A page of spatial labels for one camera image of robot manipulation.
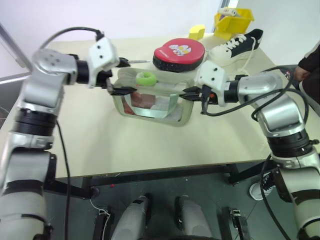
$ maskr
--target yellow object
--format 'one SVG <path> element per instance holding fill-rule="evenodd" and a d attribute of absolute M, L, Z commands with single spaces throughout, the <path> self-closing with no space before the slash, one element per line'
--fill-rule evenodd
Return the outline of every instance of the yellow object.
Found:
<path fill-rule="evenodd" d="M 206 26 L 201 24 L 201 25 L 195 25 L 189 30 L 189 39 L 193 40 L 200 40 L 204 37 L 206 30 Z"/>
<path fill-rule="evenodd" d="M 230 40 L 234 34 L 244 34 L 254 16 L 250 9 L 235 8 L 240 16 L 225 16 L 221 19 L 221 14 L 214 16 L 214 35 L 225 40 Z"/>

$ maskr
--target sticker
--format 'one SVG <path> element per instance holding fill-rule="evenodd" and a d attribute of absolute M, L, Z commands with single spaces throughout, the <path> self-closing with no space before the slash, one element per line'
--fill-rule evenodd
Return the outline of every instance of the sticker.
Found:
<path fill-rule="evenodd" d="M 169 48 L 172 49 L 173 53 L 179 57 L 191 52 L 191 47 L 189 47 L 188 45 L 175 44 L 175 45 L 170 45 Z"/>

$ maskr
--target black sleeve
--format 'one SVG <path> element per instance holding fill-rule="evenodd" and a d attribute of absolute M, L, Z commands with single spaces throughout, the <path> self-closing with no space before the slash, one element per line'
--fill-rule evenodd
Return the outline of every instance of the black sleeve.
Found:
<path fill-rule="evenodd" d="M 308 72 L 313 72 L 315 69 L 320 68 L 320 41 L 314 48 L 308 52 L 304 58 L 299 62 L 298 66 Z"/>

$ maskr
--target black table frame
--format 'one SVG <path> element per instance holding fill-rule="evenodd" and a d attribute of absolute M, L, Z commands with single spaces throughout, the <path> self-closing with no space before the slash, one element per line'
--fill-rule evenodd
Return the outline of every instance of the black table frame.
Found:
<path fill-rule="evenodd" d="M 236 163 L 232 163 L 218 165 L 173 167 L 155 170 L 124 172 L 118 174 L 84 176 L 82 179 L 81 187 L 77 187 L 74 185 L 71 186 L 71 196 L 75 198 L 91 199 L 92 196 L 97 195 L 99 193 L 99 191 L 96 188 L 98 186 L 216 173 L 230 174 L 230 176 L 228 177 L 228 181 L 231 185 L 235 185 L 245 179 L 260 174 L 262 165 L 263 162 L 241 172 L 238 171 Z M 275 167 L 275 163 L 272 160 L 270 160 L 266 166 L 266 171 L 270 171 Z M 67 184 L 58 180 L 54 180 L 46 183 L 44 186 L 44 190 L 50 193 L 66 195 Z"/>

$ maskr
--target white shoe sole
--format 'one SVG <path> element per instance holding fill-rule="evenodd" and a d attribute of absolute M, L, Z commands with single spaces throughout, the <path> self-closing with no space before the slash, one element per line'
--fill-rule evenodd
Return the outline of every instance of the white shoe sole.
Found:
<path fill-rule="evenodd" d="M 208 59 L 214 62 L 215 64 L 219 65 L 220 67 L 225 67 L 230 64 L 235 63 L 236 61 L 243 60 L 243 59 L 248 59 L 250 56 L 251 51 L 245 51 L 243 53 L 238 54 L 237 56 L 234 56 L 228 60 L 221 60 L 216 56 L 212 56 L 209 52 L 208 54 Z M 253 50 L 251 58 L 255 56 L 256 50 Z"/>
<path fill-rule="evenodd" d="M 262 196 L 261 196 L 261 198 L 256 198 L 256 197 L 252 194 L 252 189 L 254 188 L 254 186 L 255 186 L 256 184 L 258 184 L 258 183 L 254 183 L 254 184 L 251 185 L 251 187 L 249 188 L 249 194 L 250 194 L 250 196 L 251 196 L 254 200 L 256 200 L 256 201 L 261 201 L 261 200 L 263 199 Z"/>

